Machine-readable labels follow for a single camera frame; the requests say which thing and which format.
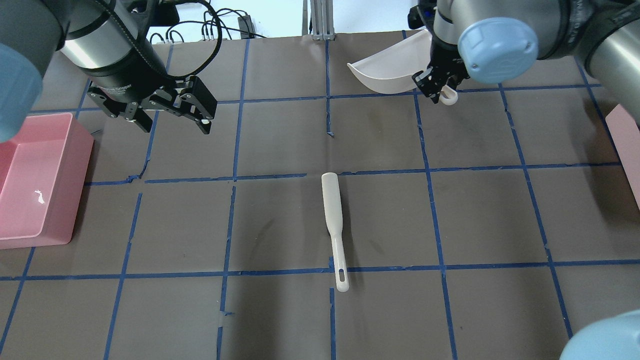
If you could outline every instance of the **blue joint cap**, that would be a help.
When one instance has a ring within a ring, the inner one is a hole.
[[[492,17],[469,26],[460,35],[458,51],[469,76],[486,84],[513,79],[538,58],[538,37],[524,22]]]
[[[42,76],[22,54],[0,44],[0,142],[13,138],[42,94]]]
[[[640,359],[640,310],[592,323],[574,335],[560,360]]]

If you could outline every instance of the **black cable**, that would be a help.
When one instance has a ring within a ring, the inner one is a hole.
[[[208,11],[206,11],[206,12],[204,12],[204,13],[202,14],[202,19],[205,21],[205,23],[208,21],[208,20],[207,20],[207,14],[211,15]],[[220,19],[220,24],[221,24],[222,26],[227,26],[227,25],[225,24],[225,22],[224,22],[224,21],[222,21],[222,19]],[[206,24],[203,24],[203,25],[202,25],[202,27],[203,27],[204,29],[206,29],[206,28],[207,28]],[[213,23],[211,23],[211,33],[213,34]],[[231,37],[231,32],[229,32],[229,29],[227,29],[227,35],[229,36],[229,40],[231,40],[231,39],[232,39],[232,37]]]
[[[173,33],[178,34],[178,36],[180,36],[180,39],[182,40],[182,42],[184,42],[184,38],[182,37],[182,34],[180,34],[180,33],[179,33],[178,31],[176,31],[176,30],[171,30],[171,31],[169,32],[169,39],[171,40],[171,42],[173,42],[173,36],[172,36],[172,34],[173,34]]]
[[[231,31],[237,31],[237,32],[239,32],[239,33],[243,33],[243,34],[247,34],[247,35],[253,35],[253,36],[255,36],[255,37],[259,37],[259,38],[267,38],[267,37],[266,37],[266,36],[264,36],[264,35],[260,35],[260,34],[252,33],[251,31],[245,31],[245,30],[240,30],[240,29],[228,28],[228,27],[226,27],[226,26],[220,26],[220,27],[221,27],[221,28],[223,28],[223,29],[228,29],[228,30],[231,30]]]
[[[171,30],[173,30],[173,28],[175,28],[176,26],[182,25],[182,24],[202,24],[203,21],[197,21],[197,20],[184,20],[184,21],[180,21],[177,24],[171,25],[165,32],[165,37],[169,37],[169,32]]]
[[[149,42],[153,41],[154,36],[159,36],[160,37],[160,41],[162,41],[164,43],[164,38],[162,37],[162,35],[160,35],[159,33],[153,33],[151,34],[151,37],[149,38]]]
[[[173,80],[173,81],[184,81],[184,79],[186,77],[198,74],[199,72],[201,72],[204,68],[206,68],[213,61],[213,59],[216,57],[216,55],[220,51],[220,46],[222,45],[222,41],[217,41],[216,42],[216,47],[213,49],[213,52],[211,53],[211,55],[209,55],[209,57],[197,69],[195,69],[194,71],[190,72],[189,74],[186,74],[186,75],[183,75],[183,76],[169,75],[169,74],[166,73],[166,71],[164,69],[157,69],[156,68],[157,65],[155,65],[152,61],[150,61],[147,58],[147,55],[145,55],[145,53],[142,50],[142,48],[136,42],[136,39],[133,37],[133,35],[131,35],[131,32],[129,31],[127,26],[122,22],[122,19],[118,16],[118,14],[115,13],[115,11],[113,11],[113,9],[111,9],[107,4],[105,4],[103,0],[93,0],[93,2],[97,3],[102,9],[104,9],[104,11],[107,12],[109,14],[109,16],[116,22],[118,27],[122,30],[122,33],[125,35],[125,37],[129,41],[129,43],[131,44],[133,49],[140,55],[142,60],[144,60],[144,62],[147,65],[149,65],[149,67],[151,69],[153,69],[156,73],[158,73],[160,76],[164,77],[165,79],[169,79],[169,80]],[[171,3],[176,4],[176,5],[186,4],[186,3],[199,3],[199,4],[202,4],[207,8],[207,10],[209,10],[209,12],[212,13],[214,18],[218,21],[218,24],[220,23],[220,19],[218,18],[216,10],[208,2],[206,2],[205,0],[177,0],[177,1],[171,1]],[[218,26],[218,39],[222,39],[222,28],[220,26]]]

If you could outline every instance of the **plastic scoop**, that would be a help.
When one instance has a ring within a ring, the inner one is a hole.
[[[427,68],[431,60],[431,33],[422,30],[368,58],[347,66],[367,88],[381,94],[398,94],[415,88],[412,76]],[[444,86],[440,102],[453,105],[458,93]]]
[[[340,186],[336,173],[328,172],[322,175],[322,196],[326,228],[329,230],[333,249],[335,287],[338,291],[345,292],[349,290],[349,277],[347,277],[347,262],[344,259],[344,247],[342,246],[342,204],[340,203]]]

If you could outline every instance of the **metal post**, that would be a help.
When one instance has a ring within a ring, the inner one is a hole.
[[[314,40],[333,40],[333,0],[311,0]]]

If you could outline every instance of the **pink container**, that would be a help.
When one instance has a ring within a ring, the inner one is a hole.
[[[0,249],[71,240],[92,145],[70,113],[28,117],[0,143]]]

